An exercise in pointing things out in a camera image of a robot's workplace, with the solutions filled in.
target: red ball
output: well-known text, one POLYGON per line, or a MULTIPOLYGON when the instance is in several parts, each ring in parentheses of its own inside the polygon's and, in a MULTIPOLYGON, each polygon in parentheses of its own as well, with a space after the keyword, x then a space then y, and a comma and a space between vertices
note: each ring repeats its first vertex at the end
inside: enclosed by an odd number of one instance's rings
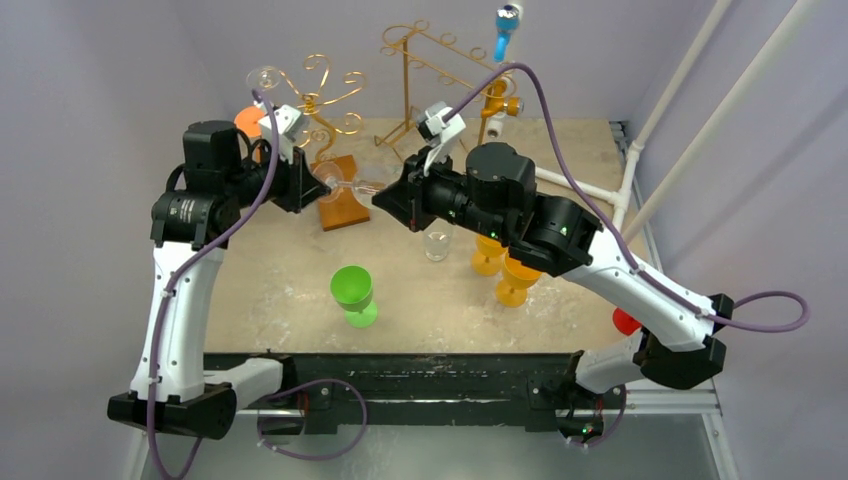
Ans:
POLYGON ((620 308, 616 308, 615 311, 612 312, 612 323, 619 332, 625 335, 630 335, 636 330, 642 328, 641 323, 637 322, 627 312, 620 308))

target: green plastic cup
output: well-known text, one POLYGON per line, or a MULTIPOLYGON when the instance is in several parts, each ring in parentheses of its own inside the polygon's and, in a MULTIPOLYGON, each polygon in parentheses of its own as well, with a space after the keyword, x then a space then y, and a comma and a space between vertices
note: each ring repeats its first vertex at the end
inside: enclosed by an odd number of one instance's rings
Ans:
POLYGON ((371 274, 358 265, 340 268, 330 280, 330 293, 345 311, 345 319, 356 328, 377 320, 377 304, 371 274))

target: cable clip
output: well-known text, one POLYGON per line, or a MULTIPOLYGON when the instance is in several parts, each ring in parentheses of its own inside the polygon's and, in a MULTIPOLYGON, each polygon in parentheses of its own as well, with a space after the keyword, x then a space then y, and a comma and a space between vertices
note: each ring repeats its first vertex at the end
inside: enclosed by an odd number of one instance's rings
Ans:
POLYGON ((631 275, 639 275, 639 272, 644 272, 644 271, 645 271, 645 264, 644 264, 644 263, 638 263, 638 262, 637 262, 637 263, 636 263, 636 268, 631 268, 631 269, 630 269, 630 274, 631 274, 631 275))

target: blue object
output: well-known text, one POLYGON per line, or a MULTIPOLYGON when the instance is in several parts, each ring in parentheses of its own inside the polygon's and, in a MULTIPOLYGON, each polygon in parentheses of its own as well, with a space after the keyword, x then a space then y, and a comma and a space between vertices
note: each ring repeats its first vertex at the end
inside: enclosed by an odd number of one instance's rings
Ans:
POLYGON ((495 28, 498 29, 498 41, 495 44, 495 61, 503 62, 506 56, 506 47, 509 45, 509 39, 513 32, 518 28, 518 8, 512 5, 504 5, 498 9, 495 17, 495 28))

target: orange plastic cup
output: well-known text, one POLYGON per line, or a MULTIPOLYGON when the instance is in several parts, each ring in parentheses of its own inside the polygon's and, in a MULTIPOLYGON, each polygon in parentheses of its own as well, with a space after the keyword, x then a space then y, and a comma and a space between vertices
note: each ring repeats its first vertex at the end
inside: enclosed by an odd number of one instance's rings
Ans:
POLYGON ((527 289, 539 281, 542 272, 525 267, 509 254, 504 256, 503 279, 495 287, 495 296, 507 307, 520 307, 527 301, 527 289))
POLYGON ((501 271, 500 256, 506 252, 497 240, 477 235, 477 251, 471 256, 471 268, 480 275, 490 277, 501 271))

